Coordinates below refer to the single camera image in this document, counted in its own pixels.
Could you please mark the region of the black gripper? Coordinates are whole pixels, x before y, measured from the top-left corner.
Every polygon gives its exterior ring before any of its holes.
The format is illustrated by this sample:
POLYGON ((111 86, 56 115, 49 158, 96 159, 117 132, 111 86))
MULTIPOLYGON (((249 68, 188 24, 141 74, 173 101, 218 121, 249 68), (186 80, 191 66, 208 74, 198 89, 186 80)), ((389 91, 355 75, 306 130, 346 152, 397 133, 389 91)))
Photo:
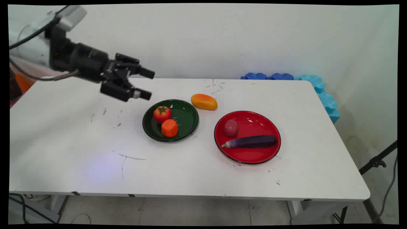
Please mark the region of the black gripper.
MULTIPOLYGON (((127 77, 118 77, 105 73, 111 63, 108 54, 83 43, 74 43, 66 37, 66 31, 54 26, 48 29, 50 45, 49 66, 54 71, 78 71, 79 78, 101 83, 100 93, 117 100, 128 102, 130 99, 150 100, 152 93, 135 87, 127 77)), ((127 71, 127 76, 139 74, 153 79, 155 72, 140 64, 139 59, 121 53, 115 55, 117 71, 127 71)))

